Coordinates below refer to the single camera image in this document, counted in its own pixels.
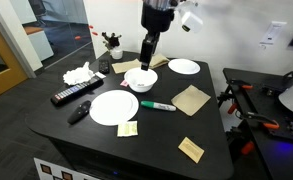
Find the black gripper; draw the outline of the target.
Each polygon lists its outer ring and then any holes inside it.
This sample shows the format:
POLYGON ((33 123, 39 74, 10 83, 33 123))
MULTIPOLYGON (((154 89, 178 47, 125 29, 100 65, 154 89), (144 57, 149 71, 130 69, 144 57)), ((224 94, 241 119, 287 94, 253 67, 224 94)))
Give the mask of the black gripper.
POLYGON ((174 19, 174 10, 169 3, 144 3, 142 6, 141 25, 149 32, 142 42, 140 53, 141 69, 147 71, 156 50, 159 33, 169 29, 174 19))

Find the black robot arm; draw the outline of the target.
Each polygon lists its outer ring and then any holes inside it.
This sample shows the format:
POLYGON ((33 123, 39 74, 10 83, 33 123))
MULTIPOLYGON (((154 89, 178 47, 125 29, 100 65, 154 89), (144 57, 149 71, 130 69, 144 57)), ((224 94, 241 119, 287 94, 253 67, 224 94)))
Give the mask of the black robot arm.
POLYGON ((147 30, 142 42, 141 69, 147 71, 156 50, 160 34, 169 29, 174 20, 174 12, 181 17, 182 29, 197 33, 203 20, 200 18, 200 5, 195 0, 142 0, 141 25, 147 30))

